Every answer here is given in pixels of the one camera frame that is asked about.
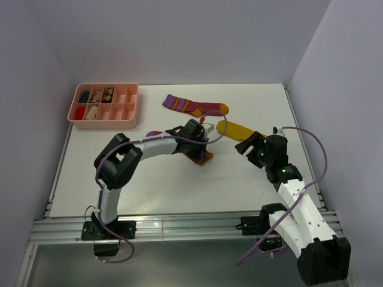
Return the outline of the maroon sock purple toe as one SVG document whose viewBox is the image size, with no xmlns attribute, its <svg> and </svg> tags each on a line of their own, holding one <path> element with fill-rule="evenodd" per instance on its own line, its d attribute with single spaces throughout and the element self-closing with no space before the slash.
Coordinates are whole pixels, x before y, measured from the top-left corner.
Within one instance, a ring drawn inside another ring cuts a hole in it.
<svg viewBox="0 0 383 287">
<path fill-rule="evenodd" d="M 203 166 L 206 161 L 212 159 L 212 153 L 206 150 L 205 145 L 199 145 L 196 151 L 183 151 L 183 154 L 200 166 Z"/>
</svg>

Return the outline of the brown yellow argyle sock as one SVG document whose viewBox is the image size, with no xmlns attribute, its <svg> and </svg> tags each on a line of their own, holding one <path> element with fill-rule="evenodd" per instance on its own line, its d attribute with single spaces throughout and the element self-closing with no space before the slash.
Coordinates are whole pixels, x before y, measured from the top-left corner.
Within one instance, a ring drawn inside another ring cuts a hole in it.
<svg viewBox="0 0 383 287">
<path fill-rule="evenodd" d="M 113 101 L 114 89 L 112 87 L 107 88 L 102 95 L 102 103 L 111 103 Z"/>
</svg>

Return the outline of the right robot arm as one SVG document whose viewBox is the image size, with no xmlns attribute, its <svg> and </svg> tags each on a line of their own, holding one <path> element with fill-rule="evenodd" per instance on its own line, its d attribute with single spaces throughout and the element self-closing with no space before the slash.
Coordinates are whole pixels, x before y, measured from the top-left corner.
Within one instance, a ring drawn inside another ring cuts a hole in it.
<svg viewBox="0 0 383 287">
<path fill-rule="evenodd" d="M 253 258 L 253 251 L 276 232 L 297 258 L 297 269 L 307 286 L 345 280 L 348 277 L 351 245 L 328 225 L 307 192 L 315 182 L 305 183 L 298 168 L 288 160 L 288 140 L 283 128 L 272 135 L 254 132 L 235 146 L 238 153 L 266 171 L 268 181 L 283 203 L 263 206 L 259 226 L 263 236 L 237 262 Z"/>
</svg>

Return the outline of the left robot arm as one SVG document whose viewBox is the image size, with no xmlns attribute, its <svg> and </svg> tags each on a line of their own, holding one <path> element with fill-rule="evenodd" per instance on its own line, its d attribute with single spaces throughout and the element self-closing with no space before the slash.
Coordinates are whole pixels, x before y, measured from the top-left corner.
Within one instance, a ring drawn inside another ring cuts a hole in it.
<svg viewBox="0 0 383 287">
<path fill-rule="evenodd" d="M 131 180 L 141 161 L 159 155 L 184 154 L 203 165 L 212 158 L 206 146 L 213 130 L 213 124 L 191 119 L 185 126 L 151 132 L 142 139 L 131 140 L 123 133 L 116 134 L 94 162 L 101 192 L 95 210 L 98 219 L 95 232 L 103 239 L 115 235 L 121 189 Z"/>
</svg>

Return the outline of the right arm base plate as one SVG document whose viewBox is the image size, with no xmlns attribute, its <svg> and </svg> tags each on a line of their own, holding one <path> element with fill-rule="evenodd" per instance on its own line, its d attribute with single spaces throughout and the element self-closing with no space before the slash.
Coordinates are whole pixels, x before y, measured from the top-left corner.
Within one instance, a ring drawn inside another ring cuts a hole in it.
<svg viewBox="0 0 383 287">
<path fill-rule="evenodd" d="M 242 216 L 235 228 L 240 230 L 243 236 L 262 236 L 269 229 L 262 224 L 260 216 Z"/>
</svg>

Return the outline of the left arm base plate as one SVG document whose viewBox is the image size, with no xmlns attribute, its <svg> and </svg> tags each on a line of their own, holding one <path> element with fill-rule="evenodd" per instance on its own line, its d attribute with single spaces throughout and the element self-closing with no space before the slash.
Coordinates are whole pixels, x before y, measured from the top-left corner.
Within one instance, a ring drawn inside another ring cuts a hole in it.
<svg viewBox="0 0 383 287">
<path fill-rule="evenodd" d="M 112 234 L 104 229 L 99 222 L 87 221 L 83 224 L 81 232 L 81 240 L 83 241 L 100 241 L 100 240 L 117 240 L 121 237 L 124 239 L 134 239 L 136 232 L 135 221 L 114 221 L 107 225 Z"/>
</svg>

